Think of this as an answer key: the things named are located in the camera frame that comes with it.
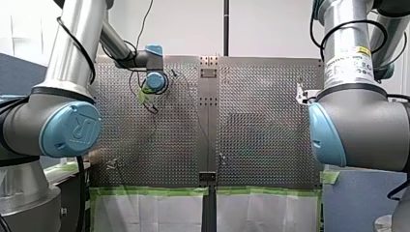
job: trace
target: green tape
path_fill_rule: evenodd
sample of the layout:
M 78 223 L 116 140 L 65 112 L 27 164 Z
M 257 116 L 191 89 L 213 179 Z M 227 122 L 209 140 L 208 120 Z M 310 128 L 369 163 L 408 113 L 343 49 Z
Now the green tape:
M 320 182 L 325 185 L 334 185 L 337 181 L 339 171 L 326 170 L 320 173 Z
M 295 190 L 287 188 L 266 188 L 266 187 L 218 187 L 218 195 L 245 195 L 245 194 L 272 194 L 272 195 L 292 195 L 317 197 L 321 190 Z
M 60 167 L 60 170 L 62 170 L 62 171 L 76 171 L 76 170 L 78 170 L 78 164 L 77 163 L 64 164 L 63 166 Z
M 95 196 L 105 195 L 152 195 L 152 196 L 202 196 L 208 195 L 207 188 L 150 188 L 150 187 L 101 187 L 90 188 Z

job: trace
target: end effector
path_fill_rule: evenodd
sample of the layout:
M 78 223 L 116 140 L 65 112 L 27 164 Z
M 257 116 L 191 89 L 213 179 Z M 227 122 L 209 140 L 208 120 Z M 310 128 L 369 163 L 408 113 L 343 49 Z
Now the end effector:
M 163 72 L 163 53 L 160 45 L 148 44 L 144 50 L 137 50 L 137 47 L 132 45 L 132 50 L 106 21 L 102 23 L 100 42 L 118 68 L 145 69 L 147 87 L 154 92 L 164 88 L 167 80 Z

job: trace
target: wire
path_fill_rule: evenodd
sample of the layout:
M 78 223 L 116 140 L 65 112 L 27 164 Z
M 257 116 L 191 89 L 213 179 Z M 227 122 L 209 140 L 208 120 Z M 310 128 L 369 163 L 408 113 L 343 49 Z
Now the wire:
M 389 198 L 391 200 L 394 200 L 394 201 L 399 201 L 400 198 L 394 197 L 394 195 L 398 194 L 399 192 L 403 191 L 404 189 L 406 189 L 409 186 L 410 186 L 410 179 L 407 179 L 407 181 L 405 181 L 403 184 L 401 184 L 400 186 L 398 186 L 397 188 L 395 188 L 391 192 L 389 192 L 387 194 L 387 198 Z
M 57 22 L 64 29 L 64 31 L 66 31 L 66 33 L 73 39 L 76 46 L 79 48 L 82 55 L 84 56 L 85 60 L 87 60 L 88 66 L 90 67 L 90 70 L 91 70 L 90 84 L 94 83 L 94 80 L 96 79 L 96 68 L 94 67 L 94 63 L 91 60 L 90 55 L 88 54 L 87 50 L 84 48 L 81 42 L 75 37 L 75 35 L 72 34 L 69 28 L 67 28 L 66 25 L 64 25 L 64 22 L 61 20 L 61 16 L 57 17 Z
M 154 0 L 151 0 L 150 6 L 148 7 L 147 13 L 144 16 L 144 19 L 142 20 L 142 26 L 141 26 L 141 31 L 139 32 L 138 38 L 136 39 L 136 49 L 138 49 L 139 45 L 139 39 L 141 39 L 142 33 L 144 32 L 145 28 L 145 21 L 147 20 L 148 14 L 151 12 L 151 8 L 153 7 Z
M 83 223 L 84 223 L 84 216 L 85 216 L 85 189 L 86 189 L 86 180 L 85 180 L 85 170 L 84 170 L 84 160 L 82 157 L 76 158 L 78 163 L 78 173 L 79 173 L 79 212 L 78 212 L 78 219 L 75 231 L 81 232 Z
M 387 42 L 387 39 L 389 38 L 389 35 L 387 33 L 386 28 L 380 24 L 377 21 L 373 21 L 373 20 L 369 20 L 369 19 L 361 19 L 361 20 L 351 20 L 351 21 L 347 21 L 347 22 L 343 22 L 341 24 L 339 24 L 338 26 L 332 28 L 332 30 L 330 30 L 325 37 L 323 38 L 323 41 L 320 45 L 320 57 L 322 58 L 322 60 L 325 60 L 325 54 L 324 54 L 324 50 L 325 50 L 325 46 L 326 46 L 326 41 L 334 34 L 334 32 L 336 32 L 337 30 L 339 30 L 340 28 L 342 28 L 343 26 L 346 26 L 348 24 L 355 24 L 355 23 L 367 23 L 367 24 L 371 24 L 376 26 L 377 28 L 379 28 L 381 30 L 381 32 L 383 33 L 383 42 L 380 44 L 379 47 L 377 47 L 376 49 L 372 50 L 371 53 L 376 53 L 378 52 Z
M 5 232 L 12 232 L 12 229 L 10 228 L 9 224 L 6 222 L 3 216 L 1 216 L 1 214 L 0 214 L 0 225 Z
M 18 106 L 19 104 L 28 102 L 28 99 L 29 99 L 28 97 L 25 97 L 25 98 L 19 99 L 17 101 L 10 102 L 9 104 L 7 104 L 7 106 L 3 110 L 0 111 L 0 115 L 2 115 L 3 113 L 5 113 L 6 111 L 8 111 L 10 109 L 13 109 L 14 107 Z
M 387 63 L 386 65 L 374 68 L 375 71 L 381 71 L 381 70 L 384 70 L 384 69 L 388 68 L 392 63 L 396 62 L 403 55 L 404 51 L 406 51 L 407 43 L 408 43 L 407 33 L 404 32 L 403 36 L 404 36 L 404 45 L 403 45 L 403 49 L 400 51 L 400 53 L 398 53 L 396 58 L 393 59 L 391 62 Z
M 124 64 L 122 64 L 122 63 L 123 63 L 123 62 L 128 62 L 128 61 L 133 60 L 133 63 L 134 63 L 134 65 L 136 66 L 136 63 L 135 63 L 136 47 L 135 47 L 131 42 L 124 41 L 124 43 L 125 43 L 125 44 L 128 44 L 128 45 L 130 45 L 130 46 L 132 47 L 132 49 L 130 49 L 130 54 L 129 54 L 126 58 L 124 58 L 124 59 L 114 58 L 114 57 L 106 50 L 105 46 L 103 46 L 103 45 L 102 45 L 102 51 L 105 53 L 106 56 L 108 56 L 108 58 L 110 58 L 110 59 L 116 61 L 117 64 L 120 65 L 121 68 L 126 69 L 126 70 L 128 70 L 128 71 L 133 71 L 133 70 L 129 69 L 128 67 L 126 67 L 126 66 L 125 66 Z
M 318 6 L 318 1 L 314 1 L 314 5 L 313 5 L 313 10 L 311 11 L 311 17 L 310 17 L 310 39 L 313 41 L 313 43 L 320 48 L 320 44 L 319 42 L 314 38 L 314 34 L 313 34 L 313 21 L 314 21 L 314 13 L 317 10 L 317 6 Z

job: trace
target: pegboard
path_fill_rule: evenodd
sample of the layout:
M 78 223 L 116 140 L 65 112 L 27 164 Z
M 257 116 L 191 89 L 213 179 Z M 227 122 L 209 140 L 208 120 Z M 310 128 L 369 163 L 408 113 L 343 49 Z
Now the pegboard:
M 218 185 L 318 189 L 297 83 L 321 89 L 318 60 L 220 58 Z
M 167 57 L 171 82 L 154 99 L 157 115 L 130 90 L 129 71 L 99 60 L 95 88 L 103 128 L 91 153 L 93 186 L 197 187 L 206 169 L 218 172 L 219 186 L 319 188 L 308 108 L 295 97 L 297 82 L 321 88 L 320 62 L 217 58 L 210 67 L 201 57 Z M 215 69 L 215 77 L 206 69 Z M 137 92 L 136 74 L 131 86 Z
M 197 57 L 165 60 L 169 88 L 165 94 L 152 97 L 159 110 L 158 114 L 152 114 L 138 100 L 137 73 L 130 78 L 130 71 L 99 59 L 95 89 L 103 127 L 98 146 L 91 153 L 95 164 L 93 186 L 198 185 L 198 60 Z

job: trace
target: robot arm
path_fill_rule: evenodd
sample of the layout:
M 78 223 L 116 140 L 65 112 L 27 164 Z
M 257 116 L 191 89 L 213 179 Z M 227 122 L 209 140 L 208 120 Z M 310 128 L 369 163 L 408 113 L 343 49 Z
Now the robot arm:
M 325 0 L 317 17 L 329 33 L 341 23 L 364 20 L 375 6 L 371 0 Z M 408 1 L 385 0 L 389 4 Z M 390 62 L 407 26 L 407 19 L 388 18 L 380 7 L 380 22 L 391 32 L 385 45 L 376 32 L 372 44 L 365 23 L 351 23 L 326 41 L 325 89 L 309 108 L 313 153 L 327 164 L 391 171 L 409 171 L 409 105 L 388 102 L 387 93 L 374 81 L 374 66 Z
M 90 73 L 95 70 L 86 56 L 94 61 L 99 42 L 119 68 L 144 68 L 148 85 L 155 85 L 153 89 L 164 85 L 162 48 L 147 45 L 142 51 L 129 49 L 104 19 L 112 1 L 73 0 L 57 4 L 64 5 L 63 26 L 87 54 L 81 52 L 70 33 L 59 27 L 44 82 L 33 87 L 28 102 L 2 114 L 0 147 L 8 155 L 0 156 L 0 160 L 9 160 L 10 154 L 16 158 L 77 157 L 94 145 L 101 130 L 101 116 L 88 91 L 93 80 Z
M 409 1 L 380 1 L 375 6 L 379 12 L 377 21 L 388 31 L 389 38 L 379 52 L 372 54 L 374 79 L 382 80 L 393 75 L 395 66 L 390 64 L 395 58 L 395 50 L 403 38 L 410 21 Z M 374 30 L 370 47 L 378 47 L 384 38 L 380 30 Z

